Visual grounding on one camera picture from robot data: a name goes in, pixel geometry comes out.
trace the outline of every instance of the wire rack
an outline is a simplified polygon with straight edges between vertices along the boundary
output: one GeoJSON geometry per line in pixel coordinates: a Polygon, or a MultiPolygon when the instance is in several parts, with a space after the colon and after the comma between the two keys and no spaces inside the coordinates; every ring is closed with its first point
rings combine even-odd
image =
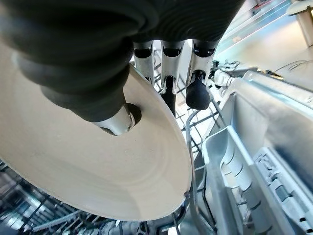
{"type": "MultiPolygon", "coordinates": [[[[155,50],[155,89],[160,92],[161,56],[155,50]]],[[[198,230],[215,233],[215,221],[206,202],[206,172],[201,157],[203,136],[210,122],[219,115],[218,104],[213,100],[207,111],[194,111],[183,102],[186,99],[186,84],[179,77],[177,100],[182,101],[176,108],[176,120],[186,138],[192,159],[192,186],[186,193],[185,202],[171,215],[156,221],[123,222],[103,218],[71,207],[20,177],[4,162],[0,161],[0,221],[20,234],[124,234],[125,227],[137,227],[137,235],[166,234],[175,227],[179,235],[179,225],[190,211],[198,230]],[[198,208],[197,194],[202,195],[204,209],[198,208]]]]}

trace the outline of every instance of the black rubber fingertip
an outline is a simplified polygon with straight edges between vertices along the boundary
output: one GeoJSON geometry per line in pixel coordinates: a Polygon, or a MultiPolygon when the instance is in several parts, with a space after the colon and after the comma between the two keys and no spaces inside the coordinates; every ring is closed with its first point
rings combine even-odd
{"type": "Polygon", "coordinates": [[[206,110],[210,104],[210,95],[206,90],[206,86],[196,80],[187,87],[186,103],[192,109],[206,110]]]}
{"type": "Polygon", "coordinates": [[[140,122],[141,117],[142,117],[141,110],[139,109],[138,106],[134,104],[130,104],[130,103],[127,103],[127,107],[128,107],[129,112],[131,112],[131,114],[134,117],[135,125],[137,125],[140,122]]]}
{"type": "Polygon", "coordinates": [[[176,94],[172,93],[172,90],[166,91],[166,93],[161,94],[161,97],[167,104],[167,106],[172,111],[173,115],[175,116],[175,102],[176,102],[176,94]]]}

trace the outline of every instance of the white plate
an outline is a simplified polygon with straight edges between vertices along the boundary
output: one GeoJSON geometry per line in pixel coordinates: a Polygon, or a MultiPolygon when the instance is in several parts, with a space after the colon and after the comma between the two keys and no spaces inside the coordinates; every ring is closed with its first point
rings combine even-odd
{"type": "Polygon", "coordinates": [[[191,183],[188,150],[171,111],[134,68],[124,92],[142,119],[115,137],[48,101],[2,52],[4,162],[57,199],[99,216],[146,221],[180,206],[191,183]]]}

